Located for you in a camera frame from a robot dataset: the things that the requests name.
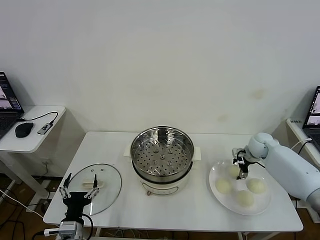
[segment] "steamed bun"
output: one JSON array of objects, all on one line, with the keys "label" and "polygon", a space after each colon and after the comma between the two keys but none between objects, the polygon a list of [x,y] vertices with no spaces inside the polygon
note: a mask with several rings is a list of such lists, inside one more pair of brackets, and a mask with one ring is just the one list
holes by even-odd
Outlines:
[{"label": "steamed bun", "polygon": [[239,176],[239,167],[238,165],[231,165],[227,168],[228,174],[231,178],[236,179]]},{"label": "steamed bun", "polygon": [[215,181],[215,187],[221,194],[229,194],[232,191],[232,184],[228,179],[219,178]]},{"label": "steamed bun", "polygon": [[237,203],[242,207],[251,207],[254,204],[254,195],[245,190],[241,190],[236,195]]},{"label": "steamed bun", "polygon": [[254,194],[262,194],[267,190],[266,184],[258,178],[251,178],[246,182],[248,189]]}]

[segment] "computer mouse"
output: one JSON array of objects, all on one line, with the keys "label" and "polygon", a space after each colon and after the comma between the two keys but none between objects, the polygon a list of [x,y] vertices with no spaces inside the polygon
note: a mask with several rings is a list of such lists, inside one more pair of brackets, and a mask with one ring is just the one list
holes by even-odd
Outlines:
[{"label": "computer mouse", "polygon": [[34,127],[33,122],[24,122],[15,128],[15,136],[17,138],[24,138],[29,135],[31,129]]}]

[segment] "white table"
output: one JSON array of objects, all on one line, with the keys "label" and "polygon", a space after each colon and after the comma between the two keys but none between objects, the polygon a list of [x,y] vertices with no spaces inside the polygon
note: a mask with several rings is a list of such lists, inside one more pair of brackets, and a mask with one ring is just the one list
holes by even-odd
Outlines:
[{"label": "white table", "polygon": [[[201,148],[201,162],[192,169],[189,182],[180,192],[168,195],[146,195],[132,164],[123,156],[126,146],[137,133],[88,132],[76,152],[64,179],[88,165],[107,163],[117,168],[122,177],[122,189],[117,200],[107,210],[94,216],[95,227],[153,229],[206,232],[298,232],[302,222],[286,191],[259,165],[252,165],[265,178],[273,195],[268,209],[256,216],[244,216],[222,206],[209,190],[209,170],[215,161],[232,158],[232,148],[244,147],[250,135],[189,134],[195,146]],[[67,208],[57,192],[44,215],[44,222],[59,224]]]},{"label": "white table", "polygon": [[[304,125],[303,119],[288,118],[286,120],[286,125],[292,131],[292,133],[295,135],[295,137],[297,138],[297,141],[301,141],[301,140],[308,138],[308,136],[305,134],[305,132],[302,129],[302,127]],[[304,142],[300,143],[300,145],[298,145],[296,147],[295,151],[298,151],[301,148],[303,143]],[[316,147],[312,143],[306,144],[303,147],[303,149],[307,153],[307,156],[309,156],[309,158],[312,160],[311,164],[313,164],[315,167],[320,169],[320,152],[318,151],[318,149],[316,149]],[[306,209],[308,211],[312,221],[315,224],[320,224],[319,214],[316,211],[314,211],[308,203],[304,202],[303,200],[299,200],[297,202],[297,208],[298,209]]]},{"label": "white table", "polygon": [[15,158],[10,153],[24,153],[29,154],[35,152],[41,143],[45,140],[45,138],[49,135],[51,130],[55,127],[59,119],[65,113],[66,109],[64,106],[22,106],[24,110],[25,119],[32,119],[35,117],[39,117],[43,114],[49,112],[58,112],[57,118],[53,122],[53,126],[46,132],[46,134],[41,135],[37,132],[46,124],[51,122],[55,118],[55,114],[49,114],[47,116],[41,117],[36,120],[28,121],[33,122],[34,126],[30,132],[30,134],[23,138],[16,137],[15,129],[19,124],[23,122],[17,122],[10,129],[6,135],[0,139],[0,160],[3,164],[6,165],[6,168],[3,168],[4,173],[10,177],[13,181],[11,182],[9,187],[12,187],[15,182],[19,183],[21,180],[25,182],[30,188],[32,188],[36,194],[31,200],[30,209],[34,210],[36,205],[40,199],[46,199],[48,197],[49,192],[45,189],[49,182],[45,180],[42,184],[39,184],[26,170],[25,168],[15,160]]},{"label": "white table", "polygon": [[[304,125],[304,120],[288,118],[286,120],[286,124],[293,132],[293,134],[298,138],[298,141],[308,138],[308,136],[302,129]],[[316,147],[313,144],[306,144],[303,148],[307,152],[308,156],[312,159],[313,164],[320,168],[320,152],[318,151],[318,149],[316,149]]]}]

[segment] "wall socket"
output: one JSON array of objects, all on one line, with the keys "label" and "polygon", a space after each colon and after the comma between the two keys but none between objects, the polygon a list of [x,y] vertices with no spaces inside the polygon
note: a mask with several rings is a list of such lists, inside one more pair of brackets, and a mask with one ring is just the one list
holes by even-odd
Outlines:
[{"label": "wall socket", "polygon": [[46,165],[46,164],[50,165],[50,164],[52,164],[52,161],[49,158],[41,158],[41,163],[44,165]]}]

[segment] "stainless steel steamer basket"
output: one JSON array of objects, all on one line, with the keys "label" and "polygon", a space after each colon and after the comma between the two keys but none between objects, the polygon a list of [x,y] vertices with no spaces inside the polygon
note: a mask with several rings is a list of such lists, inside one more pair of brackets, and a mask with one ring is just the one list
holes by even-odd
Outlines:
[{"label": "stainless steel steamer basket", "polygon": [[157,126],[141,132],[132,142],[130,155],[136,173],[154,184],[182,179],[192,167],[194,144],[183,131]]}]

